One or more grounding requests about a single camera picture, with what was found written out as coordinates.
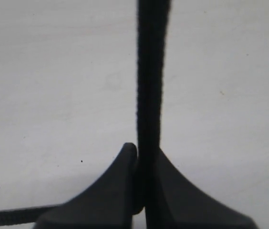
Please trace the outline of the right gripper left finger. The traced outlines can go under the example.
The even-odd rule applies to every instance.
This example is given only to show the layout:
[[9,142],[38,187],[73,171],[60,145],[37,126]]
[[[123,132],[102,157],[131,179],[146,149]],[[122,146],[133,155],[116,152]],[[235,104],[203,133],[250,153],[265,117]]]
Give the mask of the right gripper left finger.
[[130,229],[136,146],[125,143],[108,169],[84,192],[42,214],[36,229]]

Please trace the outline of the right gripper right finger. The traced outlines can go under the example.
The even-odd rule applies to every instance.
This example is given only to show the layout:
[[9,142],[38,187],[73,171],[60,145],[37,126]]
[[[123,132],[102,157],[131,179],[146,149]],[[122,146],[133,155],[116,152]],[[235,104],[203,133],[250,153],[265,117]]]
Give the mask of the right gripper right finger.
[[252,218],[220,203],[186,179],[163,151],[156,162],[157,198],[165,229],[256,229]]

